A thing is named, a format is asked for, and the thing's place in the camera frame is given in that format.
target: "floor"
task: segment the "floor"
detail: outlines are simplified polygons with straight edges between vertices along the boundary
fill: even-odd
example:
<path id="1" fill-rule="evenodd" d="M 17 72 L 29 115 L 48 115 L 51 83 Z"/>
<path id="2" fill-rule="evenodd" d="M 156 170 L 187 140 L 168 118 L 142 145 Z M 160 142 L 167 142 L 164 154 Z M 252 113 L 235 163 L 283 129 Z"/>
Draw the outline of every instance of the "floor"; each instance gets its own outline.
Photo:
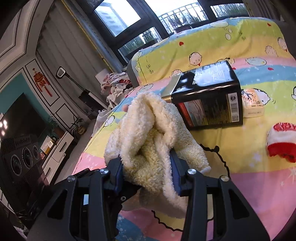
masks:
<path id="1" fill-rule="evenodd" d="M 93 133 L 95 123 L 96 123 L 96 119 L 91 121 L 91 123 L 87 128 L 87 131 L 81 136 L 78 144 L 74 147 L 73 151 L 71 152 L 70 157 L 68 158 L 65 165 L 63 166 L 63 169 L 61 170 L 55 183 L 58 183 L 64 180 L 65 178 L 67 178 L 72 174 L 81 153 L 84 151 L 87 143 L 91 139 L 91 135 Z"/>

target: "fluffy cloth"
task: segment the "fluffy cloth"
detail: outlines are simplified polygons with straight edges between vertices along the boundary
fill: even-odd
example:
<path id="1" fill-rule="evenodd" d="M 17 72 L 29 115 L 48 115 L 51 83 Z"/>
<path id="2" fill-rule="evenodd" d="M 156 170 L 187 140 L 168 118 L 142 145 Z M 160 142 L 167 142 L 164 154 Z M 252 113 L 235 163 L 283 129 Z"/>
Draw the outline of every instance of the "fluffy cloth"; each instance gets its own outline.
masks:
<path id="1" fill-rule="evenodd" d="M 170 216 L 184 216 L 187 198 L 174 190 L 169 151 L 205 173 L 210 166 L 203 149 L 187 130 L 178 109 L 154 93 L 141 93 L 131 103 L 127 114 L 112 132 L 106 149 L 105 162 L 122 158 L 125 180 L 141 185 L 139 204 L 130 199 L 126 209 L 151 208 Z M 178 215 L 174 215 L 173 206 Z"/>

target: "colorful bedsheet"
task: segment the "colorful bedsheet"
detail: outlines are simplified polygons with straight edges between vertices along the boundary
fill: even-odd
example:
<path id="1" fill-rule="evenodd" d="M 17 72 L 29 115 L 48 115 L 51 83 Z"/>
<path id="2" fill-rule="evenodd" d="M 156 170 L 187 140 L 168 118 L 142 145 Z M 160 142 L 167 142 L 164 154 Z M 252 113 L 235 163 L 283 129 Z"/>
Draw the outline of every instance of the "colorful bedsheet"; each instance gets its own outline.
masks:
<path id="1" fill-rule="evenodd" d="M 277 122 L 296 123 L 295 59 L 290 55 L 278 26 L 267 19 L 226 19 L 170 38 L 141 51 L 142 55 L 137 57 L 141 71 L 137 73 L 139 80 L 145 85 L 134 89 L 114 109 L 87 145 L 74 173 L 85 168 L 105 166 L 104 149 L 110 133 L 125 115 L 123 105 L 130 104 L 143 91 L 159 94 L 169 82 L 169 78 L 157 82 L 153 80 L 168 77 L 176 69 L 186 71 L 227 59 L 241 87 L 257 90 L 264 104 L 265 114 L 262 117 L 244 119 L 243 126 L 191 133 L 206 150 L 212 167 L 209 175 L 230 175 L 273 239 L 296 208 L 296 165 L 278 156 L 268 156 L 265 147 L 266 134 Z M 194 52 L 200 54 L 201 62 L 197 54 L 194 60 L 189 59 Z M 121 212 L 118 217 L 120 234 L 117 239 L 180 240 L 183 225 L 183 219 L 170 218 L 151 210 Z M 213 223 L 210 221 L 208 239 L 211 239 L 212 230 Z"/>

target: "product label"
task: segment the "product label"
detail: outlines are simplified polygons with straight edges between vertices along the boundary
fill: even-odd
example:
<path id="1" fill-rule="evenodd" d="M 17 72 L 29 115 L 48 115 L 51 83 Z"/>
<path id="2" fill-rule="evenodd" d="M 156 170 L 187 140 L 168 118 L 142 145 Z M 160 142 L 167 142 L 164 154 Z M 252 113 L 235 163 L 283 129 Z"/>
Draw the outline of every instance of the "product label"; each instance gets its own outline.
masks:
<path id="1" fill-rule="evenodd" d="M 228 101 L 230 106 L 230 113 L 231 113 L 231 122 L 239 121 L 239 104 L 237 101 L 237 93 L 230 93 L 228 94 Z"/>
<path id="2" fill-rule="evenodd" d="M 237 93 L 221 94 L 215 98 L 197 99 L 178 105 L 190 127 L 239 121 Z"/>

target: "cardboard box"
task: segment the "cardboard box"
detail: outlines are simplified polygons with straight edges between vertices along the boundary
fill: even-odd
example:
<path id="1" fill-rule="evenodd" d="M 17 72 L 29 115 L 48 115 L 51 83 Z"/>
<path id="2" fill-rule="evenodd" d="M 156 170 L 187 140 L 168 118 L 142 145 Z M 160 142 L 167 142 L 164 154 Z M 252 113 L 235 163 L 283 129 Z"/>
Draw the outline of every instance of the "cardboard box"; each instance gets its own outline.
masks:
<path id="1" fill-rule="evenodd" d="M 53 145 L 54 145 L 53 139 L 47 136 L 40 149 L 47 155 L 47 153 L 49 152 L 50 148 L 52 148 Z"/>
<path id="2" fill-rule="evenodd" d="M 241 87 L 227 61 L 174 75 L 161 97 L 176 105 L 188 129 L 243 124 Z"/>

